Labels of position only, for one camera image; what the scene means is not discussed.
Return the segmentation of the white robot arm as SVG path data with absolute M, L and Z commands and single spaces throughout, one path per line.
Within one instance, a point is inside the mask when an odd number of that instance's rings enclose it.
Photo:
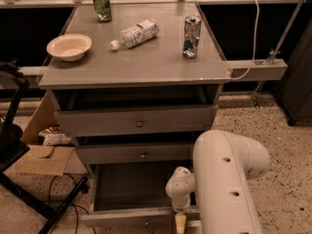
M 175 169 L 166 185 L 177 234 L 184 234 L 194 194 L 203 234 L 263 234 L 248 180 L 270 168 L 268 150 L 257 140 L 225 131 L 202 133 L 193 147 L 193 169 Z

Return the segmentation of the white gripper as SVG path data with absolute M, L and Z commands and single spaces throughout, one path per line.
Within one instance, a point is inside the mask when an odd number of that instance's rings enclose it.
M 172 207 L 176 213 L 176 234 L 185 234 L 186 213 L 190 208 L 190 194 L 195 191 L 195 175 L 187 168 L 177 167 L 168 180 L 165 190 L 172 200 Z

